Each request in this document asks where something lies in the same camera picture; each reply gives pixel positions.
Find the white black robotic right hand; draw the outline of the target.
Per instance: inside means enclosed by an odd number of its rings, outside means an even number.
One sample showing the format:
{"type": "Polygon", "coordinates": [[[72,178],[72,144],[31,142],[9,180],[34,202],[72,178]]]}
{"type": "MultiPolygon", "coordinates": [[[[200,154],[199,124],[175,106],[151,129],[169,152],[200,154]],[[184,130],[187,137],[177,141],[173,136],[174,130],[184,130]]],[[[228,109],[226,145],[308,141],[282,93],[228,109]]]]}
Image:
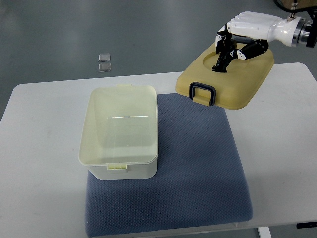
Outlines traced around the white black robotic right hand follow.
{"type": "Polygon", "coordinates": [[[309,44],[312,24],[301,17],[277,16],[245,11],[228,21],[215,37],[219,55],[215,72],[226,73],[232,60],[248,60],[264,54],[269,42],[278,40],[286,46],[309,44]]]}

